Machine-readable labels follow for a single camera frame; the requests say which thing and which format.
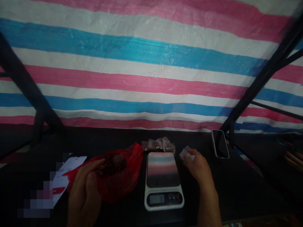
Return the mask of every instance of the white paper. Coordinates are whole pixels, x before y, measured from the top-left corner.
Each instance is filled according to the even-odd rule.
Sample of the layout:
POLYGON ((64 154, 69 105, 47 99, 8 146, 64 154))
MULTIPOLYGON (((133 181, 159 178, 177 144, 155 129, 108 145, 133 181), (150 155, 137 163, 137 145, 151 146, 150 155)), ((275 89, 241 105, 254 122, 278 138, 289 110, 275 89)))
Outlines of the white paper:
POLYGON ((187 152, 187 150, 191 149, 189 146, 186 146, 181 153, 179 154, 180 159, 183 161, 183 163, 185 164, 185 159, 184 159, 184 155, 188 156, 192 161, 194 160, 195 156, 191 155, 190 153, 187 152))
POLYGON ((67 176, 62 176, 62 175, 83 164, 86 158, 87 156, 71 157, 67 159, 67 161, 63 164, 63 166, 58 170, 53 180, 53 187, 52 187, 54 206, 56 205, 56 203, 58 202, 64 191, 66 190, 66 187, 68 186, 67 176))

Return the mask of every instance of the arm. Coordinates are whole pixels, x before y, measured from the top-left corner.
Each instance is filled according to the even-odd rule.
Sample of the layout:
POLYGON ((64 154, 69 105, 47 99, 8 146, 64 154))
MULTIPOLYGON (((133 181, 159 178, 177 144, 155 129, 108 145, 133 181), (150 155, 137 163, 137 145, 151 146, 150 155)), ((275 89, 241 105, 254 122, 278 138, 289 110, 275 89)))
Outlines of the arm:
POLYGON ((186 165, 200 186, 197 226, 221 227, 219 198, 212 179, 211 169, 206 159, 197 150, 188 150, 188 153, 194 155, 195 158, 191 161, 187 156, 184 156, 186 165))

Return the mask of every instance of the tarp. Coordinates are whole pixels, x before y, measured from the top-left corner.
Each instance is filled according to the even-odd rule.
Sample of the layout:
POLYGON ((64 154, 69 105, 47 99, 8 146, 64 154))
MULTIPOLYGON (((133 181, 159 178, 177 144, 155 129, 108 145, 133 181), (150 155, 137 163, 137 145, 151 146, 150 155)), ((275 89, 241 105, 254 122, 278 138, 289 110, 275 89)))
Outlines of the tarp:
MULTIPOLYGON (((64 125, 219 129, 301 12, 300 0, 1 0, 0 31, 64 125)), ((303 47, 303 41, 297 46, 303 47)), ((255 101, 303 113, 303 59, 255 101)), ((0 78, 0 123, 34 108, 0 78)), ((302 132, 249 105, 236 132, 302 132)))

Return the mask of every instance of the digital kitchen scale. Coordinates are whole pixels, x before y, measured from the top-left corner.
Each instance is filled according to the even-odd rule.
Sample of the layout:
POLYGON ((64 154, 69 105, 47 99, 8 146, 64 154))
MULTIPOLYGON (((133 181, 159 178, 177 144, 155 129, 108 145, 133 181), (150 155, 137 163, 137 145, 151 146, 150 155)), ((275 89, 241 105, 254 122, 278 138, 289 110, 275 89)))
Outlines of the digital kitchen scale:
POLYGON ((148 211, 178 209, 184 206, 179 173, 172 153, 148 154, 144 205, 148 211))

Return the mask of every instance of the black metal frame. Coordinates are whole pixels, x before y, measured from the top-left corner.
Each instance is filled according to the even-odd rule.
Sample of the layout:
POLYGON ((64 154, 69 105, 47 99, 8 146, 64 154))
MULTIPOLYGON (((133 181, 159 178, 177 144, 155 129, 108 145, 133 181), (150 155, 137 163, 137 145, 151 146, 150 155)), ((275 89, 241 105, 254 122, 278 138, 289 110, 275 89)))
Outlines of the black metal frame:
POLYGON ((280 114, 284 114, 299 120, 303 119, 303 116, 253 101, 253 99, 257 96, 257 94, 261 91, 261 89, 265 86, 265 84, 275 74, 276 71, 280 70, 281 68, 289 65, 293 61, 303 56, 303 49, 289 56, 302 38, 303 38, 303 14, 294 23, 292 28, 289 30, 289 32, 287 33, 287 35, 279 45, 276 52, 269 59, 267 64, 264 66, 264 68, 261 70, 259 75, 252 83, 252 85, 247 89, 244 96, 240 99, 238 104, 232 110, 227 120, 221 126, 220 130, 224 131, 224 133, 226 133, 229 130, 229 144, 231 145, 232 148, 234 147, 234 123, 239 118, 239 116, 244 112, 244 110, 248 107, 249 104, 254 104, 269 110, 273 110, 280 114))
POLYGON ((41 141, 44 122, 51 132, 65 132, 64 126, 35 84, 20 59, 0 33, 0 66, 4 70, 0 77, 9 77, 36 109, 31 146, 41 141))

